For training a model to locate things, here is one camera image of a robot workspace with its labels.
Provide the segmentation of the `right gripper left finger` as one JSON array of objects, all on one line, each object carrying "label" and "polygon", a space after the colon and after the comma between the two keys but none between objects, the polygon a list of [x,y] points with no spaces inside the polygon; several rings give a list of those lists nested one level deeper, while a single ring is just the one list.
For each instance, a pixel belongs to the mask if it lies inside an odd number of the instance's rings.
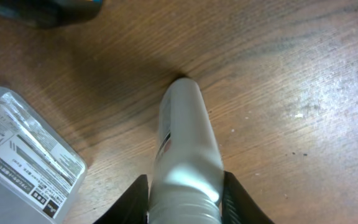
[{"label": "right gripper left finger", "polygon": [[146,224],[149,185],[142,174],[94,224]]}]

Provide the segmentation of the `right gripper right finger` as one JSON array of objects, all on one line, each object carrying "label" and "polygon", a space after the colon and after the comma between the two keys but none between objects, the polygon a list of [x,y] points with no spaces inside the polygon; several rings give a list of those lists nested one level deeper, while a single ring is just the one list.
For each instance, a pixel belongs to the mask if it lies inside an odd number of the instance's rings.
[{"label": "right gripper right finger", "polygon": [[224,172],[222,222],[223,224],[273,224],[236,176],[228,171]]}]

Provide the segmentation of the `white spray bottle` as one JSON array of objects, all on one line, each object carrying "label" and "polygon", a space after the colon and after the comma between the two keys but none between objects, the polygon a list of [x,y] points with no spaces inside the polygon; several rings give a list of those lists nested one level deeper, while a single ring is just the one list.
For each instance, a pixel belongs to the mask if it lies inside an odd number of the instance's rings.
[{"label": "white spray bottle", "polygon": [[149,223],[220,223],[224,166],[198,84],[175,80],[159,109]]}]

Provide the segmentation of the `black bottle white cap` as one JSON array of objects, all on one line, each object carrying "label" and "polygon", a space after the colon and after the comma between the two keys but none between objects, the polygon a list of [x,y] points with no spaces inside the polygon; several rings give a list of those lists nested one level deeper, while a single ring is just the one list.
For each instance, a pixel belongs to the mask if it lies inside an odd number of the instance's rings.
[{"label": "black bottle white cap", "polygon": [[0,0],[0,16],[39,29],[88,22],[103,0]]}]

